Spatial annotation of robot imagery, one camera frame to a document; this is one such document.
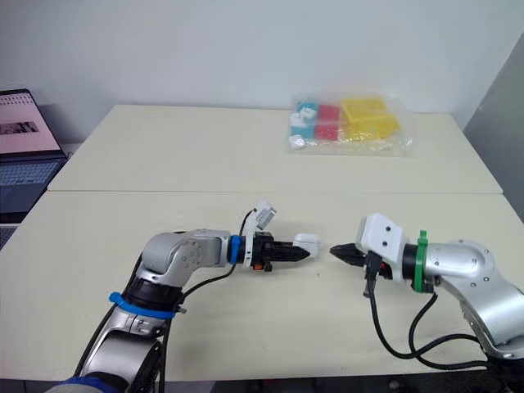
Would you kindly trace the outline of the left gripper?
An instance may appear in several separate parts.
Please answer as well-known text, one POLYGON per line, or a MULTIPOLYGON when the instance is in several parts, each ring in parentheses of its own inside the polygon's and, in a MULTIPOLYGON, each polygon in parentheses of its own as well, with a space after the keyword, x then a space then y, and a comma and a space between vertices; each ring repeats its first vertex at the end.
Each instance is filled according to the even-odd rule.
POLYGON ((252 251, 252 268, 254 270, 263 270, 271 272, 273 265, 270 260, 271 251, 273 250, 273 236, 269 232, 255 233, 252 251))

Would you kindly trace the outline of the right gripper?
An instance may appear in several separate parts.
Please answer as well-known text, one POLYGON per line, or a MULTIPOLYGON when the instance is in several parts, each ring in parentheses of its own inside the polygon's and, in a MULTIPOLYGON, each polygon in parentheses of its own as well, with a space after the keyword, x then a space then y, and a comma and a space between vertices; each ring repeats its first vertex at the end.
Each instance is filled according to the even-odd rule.
POLYGON ((391 266, 383 261, 382 257, 373 251, 369 251, 365 256, 365 274, 367 281, 376 281, 377 277, 383 277, 386 280, 393 279, 391 266))

